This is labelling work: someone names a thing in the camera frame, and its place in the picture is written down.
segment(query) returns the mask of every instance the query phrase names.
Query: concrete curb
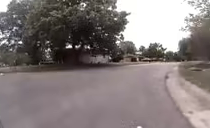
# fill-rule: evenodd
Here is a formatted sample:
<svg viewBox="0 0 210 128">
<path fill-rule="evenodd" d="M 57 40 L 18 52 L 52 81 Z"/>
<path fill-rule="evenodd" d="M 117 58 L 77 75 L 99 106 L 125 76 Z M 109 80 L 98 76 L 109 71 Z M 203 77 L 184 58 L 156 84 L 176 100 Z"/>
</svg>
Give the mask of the concrete curb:
<svg viewBox="0 0 210 128">
<path fill-rule="evenodd" d="M 167 76 L 166 86 L 185 117 L 195 128 L 210 128 L 210 93 L 183 79 L 178 68 Z"/>
</svg>

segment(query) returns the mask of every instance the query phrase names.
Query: sky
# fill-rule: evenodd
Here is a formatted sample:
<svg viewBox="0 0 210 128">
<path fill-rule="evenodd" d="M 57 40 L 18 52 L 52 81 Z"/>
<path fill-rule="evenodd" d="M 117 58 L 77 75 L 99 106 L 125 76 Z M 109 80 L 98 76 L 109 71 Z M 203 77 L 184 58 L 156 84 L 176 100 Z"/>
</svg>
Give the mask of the sky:
<svg viewBox="0 0 210 128">
<path fill-rule="evenodd" d="M 0 12 L 11 0 L 0 0 Z M 178 41 L 188 34 L 180 31 L 184 18 L 191 12 L 185 0 L 118 0 L 118 10 L 130 12 L 124 31 L 125 40 L 137 47 L 158 42 L 168 50 L 177 51 Z"/>
</svg>

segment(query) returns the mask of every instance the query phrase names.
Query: green grass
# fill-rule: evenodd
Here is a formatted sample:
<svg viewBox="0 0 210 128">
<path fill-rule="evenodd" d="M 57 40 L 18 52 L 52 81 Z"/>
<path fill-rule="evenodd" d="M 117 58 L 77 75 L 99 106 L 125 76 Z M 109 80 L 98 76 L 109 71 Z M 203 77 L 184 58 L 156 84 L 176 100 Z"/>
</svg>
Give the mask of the green grass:
<svg viewBox="0 0 210 128">
<path fill-rule="evenodd" d="M 203 71 L 192 71 L 191 68 L 198 68 Z M 179 71 L 186 80 L 198 85 L 200 88 L 210 91 L 210 64 L 183 63 L 180 65 Z"/>
</svg>

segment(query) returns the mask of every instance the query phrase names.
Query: asphalt road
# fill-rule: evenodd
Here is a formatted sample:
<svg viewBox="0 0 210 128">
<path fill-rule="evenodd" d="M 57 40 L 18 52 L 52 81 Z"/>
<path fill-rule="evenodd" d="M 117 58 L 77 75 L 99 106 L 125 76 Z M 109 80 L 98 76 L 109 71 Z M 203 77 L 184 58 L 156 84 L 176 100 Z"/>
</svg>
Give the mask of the asphalt road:
<svg viewBox="0 0 210 128">
<path fill-rule="evenodd" d="M 165 75 L 176 64 L 0 76 L 4 128 L 191 128 Z"/>
</svg>

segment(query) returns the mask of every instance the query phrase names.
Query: green foliage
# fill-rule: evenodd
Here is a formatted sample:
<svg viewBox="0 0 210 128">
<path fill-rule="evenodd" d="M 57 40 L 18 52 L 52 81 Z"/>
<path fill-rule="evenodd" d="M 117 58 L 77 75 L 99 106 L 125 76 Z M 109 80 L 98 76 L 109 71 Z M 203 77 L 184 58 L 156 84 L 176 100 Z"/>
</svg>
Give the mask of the green foliage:
<svg viewBox="0 0 210 128">
<path fill-rule="evenodd" d="M 30 13 L 25 39 L 52 51 L 71 45 L 80 52 L 89 48 L 92 53 L 111 54 L 128 23 L 128 13 L 118 12 L 115 5 L 113 0 L 45 0 Z"/>
<path fill-rule="evenodd" d="M 124 54 L 135 54 L 136 47 L 135 44 L 132 41 L 123 41 L 119 44 L 121 50 L 124 52 Z"/>
<path fill-rule="evenodd" d="M 182 58 L 182 60 L 191 60 L 192 54 L 191 54 L 191 38 L 183 38 L 179 41 L 179 55 Z"/>
<path fill-rule="evenodd" d="M 145 51 L 146 51 L 145 46 L 140 46 L 140 48 L 139 48 L 139 52 L 141 52 L 141 53 L 142 53 L 142 55 L 145 53 Z"/>
<path fill-rule="evenodd" d="M 38 64 L 50 49 L 53 60 L 64 61 L 66 47 L 112 54 L 128 23 L 116 0 L 12 0 L 0 13 L 0 44 Z"/>
<path fill-rule="evenodd" d="M 164 58 L 166 48 L 160 43 L 150 43 L 149 47 L 144 52 L 144 56 L 148 58 Z"/>
<path fill-rule="evenodd" d="M 197 10 L 185 18 L 184 30 L 191 33 L 187 41 L 194 59 L 210 59 L 210 0 L 188 0 Z"/>
<path fill-rule="evenodd" d="M 165 54 L 166 61 L 181 61 L 179 53 L 173 51 L 167 51 Z"/>
</svg>

